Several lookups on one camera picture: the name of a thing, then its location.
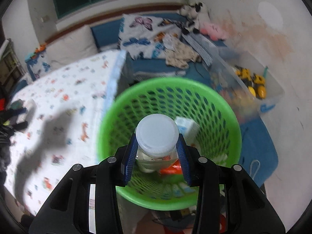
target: plastic bottle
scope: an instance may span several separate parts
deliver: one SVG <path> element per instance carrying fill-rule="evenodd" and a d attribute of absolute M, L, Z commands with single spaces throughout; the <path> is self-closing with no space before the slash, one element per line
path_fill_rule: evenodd
<path fill-rule="evenodd" d="M 152 173 L 171 166 L 177 159 L 179 129 L 170 117 L 151 114 L 144 117 L 136 130 L 136 160 L 141 171 Z"/>

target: clear plastic container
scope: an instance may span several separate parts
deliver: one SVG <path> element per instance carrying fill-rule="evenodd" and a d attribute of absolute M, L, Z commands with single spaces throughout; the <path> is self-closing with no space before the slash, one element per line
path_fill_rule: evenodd
<path fill-rule="evenodd" d="M 179 129 L 170 117 L 148 115 L 139 122 L 135 133 L 138 141 L 136 160 L 141 171 L 151 173 L 168 168 L 178 159 Z"/>
<path fill-rule="evenodd" d="M 238 53 L 228 47 L 212 47 L 213 62 L 209 68 L 211 87 L 231 106 L 240 124 L 272 110 L 285 92 L 275 77 L 266 74 L 265 99 L 257 99 L 235 74 L 235 65 L 248 68 L 250 72 L 262 75 L 265 67 L 249 52 Z"/>

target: white string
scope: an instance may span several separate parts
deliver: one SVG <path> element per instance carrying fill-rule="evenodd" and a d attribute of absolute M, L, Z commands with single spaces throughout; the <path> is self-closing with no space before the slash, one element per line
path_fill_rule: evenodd
<path fill-rule="evenodd" d="M 253 174 L 252 176 L 252 165 L 254 163 L 258 162 L 258 167 L 257 169 L 255 170 L 255 173 Z M 252 178 L 252 180 L 255 178 L 256 174 L 258 173 L 258 170 L 260 169 L 260 161 L 258 159 L 255 159 L 255 160 L 252 160 L 252 162 L 250 163 L 250 172 L 249 172 L 249 175 L 250 177 Z"/>

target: butterfly pillow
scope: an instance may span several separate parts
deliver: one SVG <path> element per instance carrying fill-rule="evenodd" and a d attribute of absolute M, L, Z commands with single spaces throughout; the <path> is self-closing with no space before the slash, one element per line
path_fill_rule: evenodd
<path fill-rule="evenodd" d="M 165 59 L 162 38 L 166 33 L 180 37 L 182 23 L 143 15 L 123 15 L 119 28 L 120 49 L 133 59 Z"/>

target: pillow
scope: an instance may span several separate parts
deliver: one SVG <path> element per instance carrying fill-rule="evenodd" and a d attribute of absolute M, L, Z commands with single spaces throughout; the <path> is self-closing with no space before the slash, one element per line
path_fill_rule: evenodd
<path fill-rule="evenodd" d="M 164 59 L 165 33 L 180 37 L 182 22 L 153 16 L 123 15 L 119 29 L 120 49 L 132 59 Z"/>
<path fill-rule="evenodd" d="M 55 40 L 46 48 L 53 69 L 98 54 L 92 31 L 85 25 Z"/>
<path fill-rule="evenodd" d="M 33 55 L 32 58 L 26 61 L 26 65 L 33 81 L 52 71 L 50 60 L 46 55 L 46 50 Z"/>

